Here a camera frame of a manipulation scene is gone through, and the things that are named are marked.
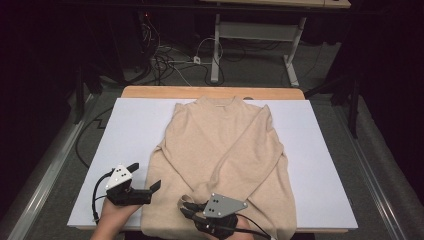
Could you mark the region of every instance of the wire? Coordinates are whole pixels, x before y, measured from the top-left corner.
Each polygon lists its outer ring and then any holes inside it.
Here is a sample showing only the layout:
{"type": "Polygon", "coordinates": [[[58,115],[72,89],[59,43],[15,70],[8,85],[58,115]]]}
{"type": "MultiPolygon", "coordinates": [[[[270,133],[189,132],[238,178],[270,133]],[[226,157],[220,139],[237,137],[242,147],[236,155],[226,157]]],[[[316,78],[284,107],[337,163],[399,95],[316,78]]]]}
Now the wire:
{"type": "Polygon", "coordinates": [[[106,110],[104,110],[103,112],[97,114],[93,120],[91,120],[86,126],[84,126],[84,128],[82,129],[82,131],[80,132],[80,134],[77,137],[77,140],[75,141],[75,153],[77,154],[78,159],[80,160],[80,162],[88,169],[90,168],[90,166],[88,165],[88,163],[84,160],[84,158],[81,156],[81,153],[79,152],[79,142],[81,140],[81,136],[84,134],[84,132],[88,129],[88,127],[90,127],[90,125],[94,122],[94,121],[98,121],[99,125],[97,126],[97,129],[104,129],[104,127],[100,127],[101,125],[101,121],[102,119],[98,119],[101,115],[105,114],[106,112],[112,110],[113,107],[108,108],[106,110]]]}
{"type": "Polygon", "coordinates": [[[321,50],[322,50],[322,47],[324,46],[324,43],[322,43],[321,44],[321,46],[319,47],[319,51],[318,51],[318,54],[317,54],[317,56],[315,57],[315,62],[314,62],[314,65],[312,65],[312,67],[303,75],[303,76],[301,76],[299,79],[302,79],[302,78],[305,78],[305,77],[307,77],[308,75],[309,75],[309,73],[311,73],[311,71],[315,68],[315,66],[317,65],[317,62],[318,62],[318,59],[319,59],[319,57],[320,57],[320,55],[321,55],[321,50]]]}
{"type": "Polygon", "coordinates": [[[227,231],[255,234],[255,235],[261,236],[265,239],[269,239],[269,240],[271,239],[271,236],[269,234],[264,234],[264,233],[254,231],[254,230],[243,229],[243,228],[230,228],[230,227],[224,227],[224,226],[221,226],[221,225],[214,225],[214,227],[217,228],[217,229],[222,229],[222,230],[227,230],[227,231]]]}
{"type": "Polygon", "coordinates": [[[159,46],[160,46],[160,35],[159,35],[159,32],[156,30],[156,28],[155,28],[155,26],[153,26],[153,24],[150,22],[150,18],[149,18],[149,16],[146,14],[146,19],[147,19],[147,21],[149,22],[149,24],[150,24],[150,26],[153,28],[153,30],[155,30],[155,32],[156,32],[156,36],[158,37],[158,47],[156,48],[156,51],[155,51],[155,53],[153,54],[153,56],[155,56],[156,55],[156,53],[158,52],[158,49],[159,49],[159,46]]]}
{"type": "Polygon", "coordinates": [[[114,170],[115,169],[112,169],[112,171],[110,171],[110,172],[106,173],[105,175],[103,175],[97,181],[96,185],[94,186],[93,198],[91,200],[91,210],[93,211],[93,217],[94,217],[94,221],[96,222],[96,225],[99,224],[99,221],[100,221],[99,214],[97,213],[97,210],[96,210],[96,200],[99,199],[99,198],[96,198],[97,188],[99,187],[99,185],[103,181],[103,179],[112,176],[112,173],[113,173],[114,170]]]}
{"type": "Polygon", "coordinates": [[[177,68],[175,68],[174,66],[171,66],[173,69],[175,69],[175,70],[177,70],[177,72],[180,74],[180,76],[181,76],[181,78],[184,80],[184,82],[186,82],[187,83],[187,85],[189,85],[190,87],[192,87],[191,86],[191,84],[184,78],[184,76],[181,74],[181,72],[180,72],[180,70],[178,70],[177,68]]]}
{"type": "Polygon", "coordinates": [[[218,60],[219,60],[219,59],[221,59],[222,55],[224,55],[224,49],[222,48],[221,43],[220,43],[218,40],[215,40],[214,38],[205,38],[205,39],[203,39],[203,40],[200,42],[199,46],[197,47],[196,56],[199,56],[199,49],[200,49],[200,46],[202,46],[202,44],[203,44],[206,40],[212,40],[212,41],[217,42],[217,43],[219,44],[219,47],[221,48],[221,55],[219,56],[218,60]]]}
{"type": "Polygon", "coordinates": [[[258,227],[264,234],[266,234],[268,237],[271,237],[271,235],[269,235],[267,232],[265,232],[265,230],[263,230],[255,221],[253,221],[252,219],[250,219],[250,218],[248,218],[248,217],[246,217],[245,215],[243,215],[243,214],[240,214],[240,213],[236,213],[236,215],[237,216],[241,216],[241,217],[244,217],[244,218],[246,218],[247,220],[249,220],[250,222],[252,222],[253,224],[255,224],[255,226],[256,227],[258,227]]]}

